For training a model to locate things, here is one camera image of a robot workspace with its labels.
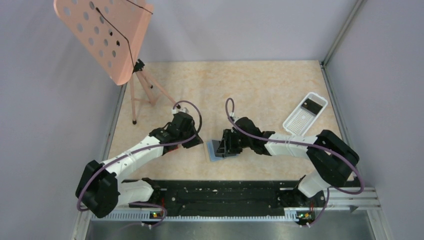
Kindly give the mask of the beige card holder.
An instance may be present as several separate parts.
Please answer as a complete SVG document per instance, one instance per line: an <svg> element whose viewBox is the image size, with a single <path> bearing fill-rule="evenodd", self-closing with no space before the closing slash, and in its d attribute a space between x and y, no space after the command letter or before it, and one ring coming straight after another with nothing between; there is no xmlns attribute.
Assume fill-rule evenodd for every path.
<svg viewBox="0 0 424 240"><path fill-rule="evenodd" d="M225 148L221 146L220 140L212 139L206 143L206 147L210 162L217 162L228 158L235 158L239 155L233 153L226 153Z"/></svg>

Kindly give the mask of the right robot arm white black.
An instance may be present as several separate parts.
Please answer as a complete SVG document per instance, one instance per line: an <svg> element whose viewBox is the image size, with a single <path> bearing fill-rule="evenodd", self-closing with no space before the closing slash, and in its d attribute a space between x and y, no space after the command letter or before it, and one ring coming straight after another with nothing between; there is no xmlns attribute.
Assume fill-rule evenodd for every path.
<svg viewBox="0 0 424 240"><path fill-rule="evenodd" d="M261 131L252 120L242 117L220 140L207 144L212 162L236 157L244 149L258 155L291 156L309 160L314 171L302 177L293 192L299 206L307 206L318 192L329 187L342 188L349 176L357 173L359 155L332 131L324 129L315 136L284 135Z"/></svg>

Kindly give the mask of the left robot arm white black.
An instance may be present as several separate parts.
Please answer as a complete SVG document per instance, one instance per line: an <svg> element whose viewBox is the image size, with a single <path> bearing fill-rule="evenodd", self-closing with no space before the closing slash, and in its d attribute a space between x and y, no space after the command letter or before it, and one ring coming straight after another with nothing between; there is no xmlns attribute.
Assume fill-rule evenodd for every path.
<svg viewBox="0 0 424 240"><path fill-rule="evenodd" d="M157 159L178 146L189 149L202 144L193 117L183 111L173 114L165 127L152 130L138 144L116 157L102 162L90 161L84 168L75 196L77 209L91 211L103 218L116 207L144 202L154 207L160 202L160 193L147 180L127 182L127 178L148 162Z"/></svg>

